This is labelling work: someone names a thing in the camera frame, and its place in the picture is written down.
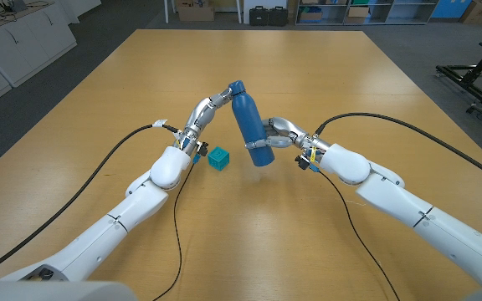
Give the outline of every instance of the storage box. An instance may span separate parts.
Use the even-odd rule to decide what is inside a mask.
[[[209,8],[209,0],[192,0],[194,8]]]
[[[352,18],[365,18],[369,14],[368,7],[350,7],[347,16]]]
[[[323,13],[300,13],[300,22],[320,22],[323,18]]]
[[[269,10],[261,5],[249,10],[249,24],[252,26],[266,26],[269,22]]]
[[[464,24],[482,24],[482,1],[473,0],[459,22]]]
[[[192,7],[192,0],[176,0],[177,8],[190,8]]]
[[[215,9],[208,8],[178,8],[180,21],[213,21],[215,19]]]
[[[287,8],[275,7],[269,10],[270,26],[285,26],[288,23]]]

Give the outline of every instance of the black case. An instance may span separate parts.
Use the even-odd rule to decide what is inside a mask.
[[[249,23],[252,26],[265,26],[269,21],[269,10],[263,6],[250,8]]]
[[[283,7],[271,8],[269,10],[270,26],[285,26],[288,23],[288,10]]]

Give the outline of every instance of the yellow label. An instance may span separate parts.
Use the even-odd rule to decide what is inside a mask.
[[[311,148],[311,156],[310,156],[310,162],[315,162],[315,152],[316,152],[315,146]]]

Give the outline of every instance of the blue water bottle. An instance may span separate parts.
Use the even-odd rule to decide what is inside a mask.
[[[267,139],[256,103],[245,91],[243,82],[241,80],[235,81],[229,87],[232,89],[233,95],[233,114],[238,121],[244,142]],[[266,166],[274,160],[273,150],[270,146],[255,148],[249,150],[249,153],[255,166]]]

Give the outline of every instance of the wooden table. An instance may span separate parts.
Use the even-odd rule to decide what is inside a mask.
[[[362,32],[139,30],[0,159],[0,256],[66,203],[123,136],[161,118],[182,127],[200,99],[236,79],[262,118],[285,117],[313,133],[333,115],[380,113],[482,162],[482,150]],[[394,170],[409,191],[482,232],[482,171],[432,141],[363,117],[331,123],[321,138]],[[154,129],[128,140],[0,277],[56,253],[104,216],[172,139]],[[182,276],[165,300],[394,300],[336,192],[297,167],[299,150],[275,150],[272,165],[254,167],[229,105],[202,139],[229,151],[230,164],[219,172],[201,160],[184,188]],[[402,300],[459,299],[479,288],[412,229],[362,206],[354,187],[338,187]],[[171,284],[177,189],[90,280],[125,283],[142,300]]]

